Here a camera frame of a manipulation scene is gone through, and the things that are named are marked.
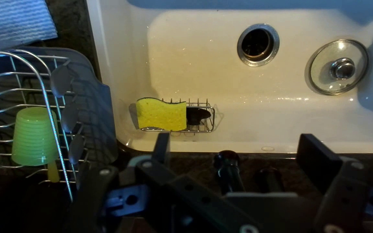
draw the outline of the towel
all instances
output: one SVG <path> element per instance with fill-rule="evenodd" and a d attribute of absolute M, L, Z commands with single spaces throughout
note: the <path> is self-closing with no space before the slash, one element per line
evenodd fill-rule
<path fill-rule="evenodd" d="M 56 37 L 44 0 L 0 0 L 0 49 Z"/>

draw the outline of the screw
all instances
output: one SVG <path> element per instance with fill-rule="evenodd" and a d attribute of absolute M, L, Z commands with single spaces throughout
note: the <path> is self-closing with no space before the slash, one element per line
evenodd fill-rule
<path fill-rule="evenodd" d="M 323 231 L 325 233 L 345 233 L 342 228 L 333 224 L 327 224 L 326 226 L 324 226 Z"/>
<path fill-rule="evenodd" d="M 259 230 L 255 226 L 247 224 L 240 227 L 240 233 L 259 233 Z"/>
<path fill-rule="evenodd" d="M 99 174 L 101 174 L 101 175 L 109 175 L 110 174 L 110 170 L 108 168 L 102 169 L 102 170 L 100 170 Z"/>
<path fill-rule="evenodd" d="M 146 162 L 142 163 L 142 167 L 150 168 L 150 167 L 152 167 L 152 162 L 151 161 L 146 161 Z"/>
<path fill-rule="evenodd" d="M 362 170 L 364 168 L 364 165 L 361 164 L 360 162 L 353 162 L 353 163 L 351 163 L 351 166 L 354 167 L 354 168 L 357 168 L 359 170 Z"/>

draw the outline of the plastic cup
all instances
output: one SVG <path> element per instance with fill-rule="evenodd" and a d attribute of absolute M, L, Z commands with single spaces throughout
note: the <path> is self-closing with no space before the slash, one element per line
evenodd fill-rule
<path fill-rule="evenodd" d="M 53 111 L 51 113 L 57 129 L 57 117 Z M 57 158 L 56 140 L 47 109 L 29 107 L 20 110 L 15 119 L 11 159 L 20 165 L 39 166 Z"/>

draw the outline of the yellow sponge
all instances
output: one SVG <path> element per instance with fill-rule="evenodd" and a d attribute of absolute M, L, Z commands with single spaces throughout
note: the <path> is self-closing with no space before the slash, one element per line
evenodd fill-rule
<path fill-rule="evenodd" d="M 187 103 L 167 103 L 155 98 L 136 102 L 139 128 L 157 127 L 179 131 L 187 127 Z"/>

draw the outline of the sink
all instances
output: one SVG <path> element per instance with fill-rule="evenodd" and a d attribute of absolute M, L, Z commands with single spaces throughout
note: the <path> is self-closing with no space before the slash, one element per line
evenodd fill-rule
<path fill-rule="evenodd" d="M 171 133 L 172 151 L 294 153 L 301 133 L 334 152 L 373 153 L 373 1 L 87 0 L 102 82 L 111 88 L 117 139 L 153 149 L 156 132 L 136 129 L 130 106 L 142 97 L 208 99 L 210 133 Z M 277 31 L 263 66 L 237 54 L 254 24 Z M 367 75 L 350 91 L 320 94 L 308 62 L 338 39 L 363 44 Z"/>

